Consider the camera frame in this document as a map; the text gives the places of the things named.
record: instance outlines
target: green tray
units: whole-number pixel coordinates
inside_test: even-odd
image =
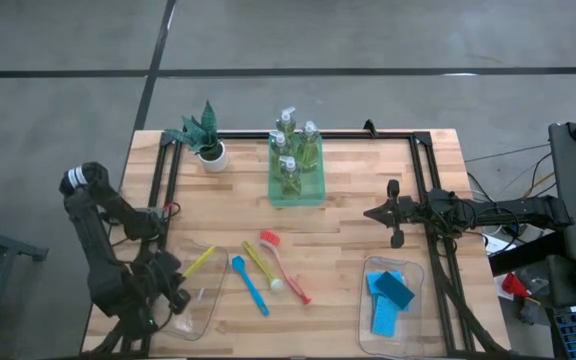
[[[295,149],[299,146],[299,138],[294,137]],[[282,199],[281,181],[273,175],[271,166],[272,154],[270,139],[268,139],[268,198],[274,207],[289,206],[318,206],[326,199],[326,185],[324,181],[324,162],[321,152],[321,142],[317,145],[319,162],[317,167],[309,172],[301,173],[301,196],[299,199]]]

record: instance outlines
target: plastic bottle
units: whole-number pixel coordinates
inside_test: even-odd
[[[294,106],[283,109],[275,124],[277,130],[283,132],[288,139],[292,139],[295,135],[295,128],[297,127],[297,120],[292,116],[292,113],[295,112],[295,110]]]
[[[272,150],[270,158],[270,171],[276,178],[281,178],[280,157],[292,156],[292,143],[286,138],[281,131],[270,132],[270,149]]]
[[[298,199],[301,195],[301,178],[297,162],[292,156],[281,156],[281,197]]]
[[[307,121],[301,132],[299,148],[297,149],[297,159],[303,171],[310,171],[317,168],[319,164],[319,144],[321,136],[319,129],[312,121]]]

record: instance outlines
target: gray floor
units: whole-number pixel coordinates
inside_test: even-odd
[[[0,70],[146,69],[164,0],[0,0]],[[576,1],[179,1],[162,68],[576,66]],[[120,182],[143,79],[0,79],[0,232],[50,247],[22,260],[0,311],[0,358],[75,354],[87,266],[61,204],[62,172],[84,161]],[[209,98],[223,129],[272,125],[281,107],[323,128],[456,128],[476,159],[547,143],[576,121],[576,75],[159,79],[147,129],[180,126]],[[516,198],[548,152],[468,169],[496,199]],[[549,161],[539,175],[552,169]],[[547,355],[548,329],[505,308],[514,349]]]

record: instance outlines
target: blue spoon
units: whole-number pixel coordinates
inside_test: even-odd
[[[232,268],[235,269],[236,272],[241,274],[241,277],[244,279],[244,282],[248,286],[248,290],[250,291],[252,298],[255,300],[255,303],[257,303],[259,311],[261,311],[261,313],[264,316],[268,316],[270,312],[268,311],[268,308],[264,303],[264,299],[261,297],[261,294],[259,293],[259,291],[257,291],[252,281],[250,281],[248,274],[246,274],[246,262],[244,261],[244,259],[241,256],[235,256],[234,258],[232,258]]]

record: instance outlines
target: white pot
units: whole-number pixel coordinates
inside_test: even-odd
[[[226,169],[226,166],[228,166],[228,154],[226,153],[226,144],[221,143],[221,148],[223,150],[221,152],[221,156],[219,156],[215,160],[210,161],[204,160],[201,157],[201,154],[197,155],[197,157],[199,158],[199,162],[201,162],[201,164],[204,166],[204,170],[206,170],[207,172],[220,172]]]

